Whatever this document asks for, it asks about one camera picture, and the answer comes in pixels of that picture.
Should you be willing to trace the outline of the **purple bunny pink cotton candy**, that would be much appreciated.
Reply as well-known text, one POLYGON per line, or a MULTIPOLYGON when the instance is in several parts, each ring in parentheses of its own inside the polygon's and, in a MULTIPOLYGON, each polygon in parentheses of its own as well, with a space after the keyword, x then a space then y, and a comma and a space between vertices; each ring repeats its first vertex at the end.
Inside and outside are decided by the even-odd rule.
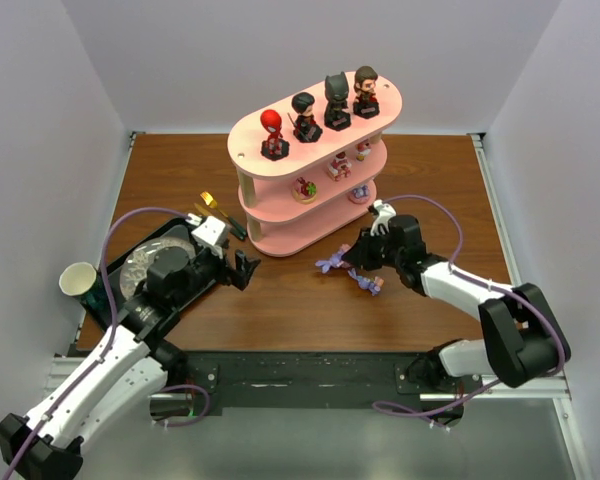
POLYGON ((350 246, 348 244, 342 244, 329 258, 317 260, 315 266, 320 269, 322 274, 327 274, 330 270, 334 269, 348 270, 351 268, 351 265, 343 260, 343 256, 349 249, 350 246))

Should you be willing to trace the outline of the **purple bunny with cake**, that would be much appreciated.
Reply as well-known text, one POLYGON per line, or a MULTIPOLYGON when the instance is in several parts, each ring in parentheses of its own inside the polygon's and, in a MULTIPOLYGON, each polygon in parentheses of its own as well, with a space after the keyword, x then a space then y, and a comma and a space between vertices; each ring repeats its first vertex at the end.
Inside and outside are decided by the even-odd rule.
POLYGON ((381 277, 366 277, 358 273, 354 268, 349 269, 347 273, 357 283, 360 289, 369 291, 372 296, 376 296, 381 292, 384 285, 384 280, 381 277))

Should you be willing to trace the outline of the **purple bunny pink donut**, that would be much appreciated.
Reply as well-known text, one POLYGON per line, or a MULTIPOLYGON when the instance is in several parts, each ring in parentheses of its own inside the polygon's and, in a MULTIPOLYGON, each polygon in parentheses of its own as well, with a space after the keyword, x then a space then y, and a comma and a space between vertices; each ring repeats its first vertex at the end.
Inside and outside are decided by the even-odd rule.
POLYGON ((360 185, 348 193, 348 199, 355 204, 365 204, 369 201, 370 189, 368 184, 360 185))

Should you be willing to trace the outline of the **pink bear strawberry tart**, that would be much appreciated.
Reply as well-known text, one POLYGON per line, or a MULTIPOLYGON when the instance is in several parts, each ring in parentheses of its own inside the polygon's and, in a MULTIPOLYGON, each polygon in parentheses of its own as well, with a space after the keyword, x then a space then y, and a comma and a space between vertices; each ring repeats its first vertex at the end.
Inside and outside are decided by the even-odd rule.
POLYGON ((313 202, 317 196, 317 186, 314 182, 298 177, 292 186, 292 196, 302 204, 313 202))

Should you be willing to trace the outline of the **pink bear cake square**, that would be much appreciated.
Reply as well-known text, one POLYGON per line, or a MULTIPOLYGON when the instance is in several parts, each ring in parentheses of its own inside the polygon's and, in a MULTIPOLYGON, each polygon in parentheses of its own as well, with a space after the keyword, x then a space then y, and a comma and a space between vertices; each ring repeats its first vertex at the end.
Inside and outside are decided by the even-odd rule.
POLYGON ((327 172, 334 181, 340 181, 351 175, 351 162, 344 151, 331 160, 327 165, 327 172))

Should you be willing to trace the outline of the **ice cream cone bear toy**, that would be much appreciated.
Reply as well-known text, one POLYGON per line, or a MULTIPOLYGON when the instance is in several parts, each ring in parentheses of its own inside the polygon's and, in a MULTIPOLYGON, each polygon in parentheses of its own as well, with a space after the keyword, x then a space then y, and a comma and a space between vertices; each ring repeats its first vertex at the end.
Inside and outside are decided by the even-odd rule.
POLYGON ((370 152, 371 152, 370 142, 369 141, 360 142, 356 146, 356 160, 360 161, 360 162, 364 161, 370 152))

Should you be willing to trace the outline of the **red spider hero figure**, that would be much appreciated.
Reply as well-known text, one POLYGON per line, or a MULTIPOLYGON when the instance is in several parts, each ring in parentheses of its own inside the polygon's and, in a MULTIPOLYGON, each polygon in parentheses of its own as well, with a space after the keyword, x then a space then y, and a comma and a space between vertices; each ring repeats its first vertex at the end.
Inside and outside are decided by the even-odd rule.
POLYGON ((261 143, 261 155, 272 161, 285 158, 289 154, 289 142, 283 138, 279 113, 273 109, 264 110, 260 115, 260 122, 268 134, 261 143))

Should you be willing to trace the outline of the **black haired red figure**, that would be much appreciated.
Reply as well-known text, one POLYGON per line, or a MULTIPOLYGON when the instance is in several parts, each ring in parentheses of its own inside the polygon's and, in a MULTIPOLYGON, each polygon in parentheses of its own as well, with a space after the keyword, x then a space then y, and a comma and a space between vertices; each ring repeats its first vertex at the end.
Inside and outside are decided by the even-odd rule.
POLYGON ((308 92, 300 92, 291 100, 291 107, 296 113, 292 120, 293 135, 301 143, 316 143, 323 133, 315 120, 314 103, 314 96, 308 92))

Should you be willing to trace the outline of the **brown haired hero figure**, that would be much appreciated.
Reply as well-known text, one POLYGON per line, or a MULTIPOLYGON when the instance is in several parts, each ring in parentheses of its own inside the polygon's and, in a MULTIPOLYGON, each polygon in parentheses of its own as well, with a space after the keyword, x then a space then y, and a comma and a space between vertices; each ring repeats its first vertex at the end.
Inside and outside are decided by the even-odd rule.
POLYGON ((355 100, 353 112, 355 115, 370 119, 379 114, 379 102, 375 87, 378 79, 376 71, 368 65, 359 67, 354 75, 355 100))

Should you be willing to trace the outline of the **dark bat hero figure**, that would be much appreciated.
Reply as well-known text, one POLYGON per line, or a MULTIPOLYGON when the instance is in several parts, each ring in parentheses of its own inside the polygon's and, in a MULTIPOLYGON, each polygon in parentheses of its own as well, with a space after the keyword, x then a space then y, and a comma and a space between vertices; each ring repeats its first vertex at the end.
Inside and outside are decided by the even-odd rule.
POLYGON ((325 126, 342 131, 351 125, 348 109, 349 84, 344 71, 337 75, 327 75, 324 82, 327 101, 324 111, 325 126))

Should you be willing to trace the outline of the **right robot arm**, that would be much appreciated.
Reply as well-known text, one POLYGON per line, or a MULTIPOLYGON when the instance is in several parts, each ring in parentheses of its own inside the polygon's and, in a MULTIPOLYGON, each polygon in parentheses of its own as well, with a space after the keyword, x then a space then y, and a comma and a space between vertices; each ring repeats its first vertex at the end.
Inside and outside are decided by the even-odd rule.
POLYGON ((434 363, 440 375, 493 375, 516 388, 560 372, 571 358, 570 345, 538 286, 491 282, 451 265, 428 250, 411 215, 362 229, 343 261, 366 271, 391 267, 405 287, 479 321, 480 340, 437 348, 434 363))

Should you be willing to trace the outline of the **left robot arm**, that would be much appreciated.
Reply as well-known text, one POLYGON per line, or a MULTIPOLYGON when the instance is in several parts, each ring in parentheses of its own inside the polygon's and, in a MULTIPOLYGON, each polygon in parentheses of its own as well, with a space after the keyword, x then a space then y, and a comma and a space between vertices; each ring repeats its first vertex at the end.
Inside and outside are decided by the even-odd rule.
POLYGON ((159 251, 101 344, 26 415, 9 414, 0 422, 4 476, 75 478, 99 428, 142 398, 169 390, 171 378, 185 378, 184 353, 165 339, 180 320, 180 301, 211 283, 243 290, 259 263, 242 251, 233 262, 210 248, 195 256, 179 247, 159 251))

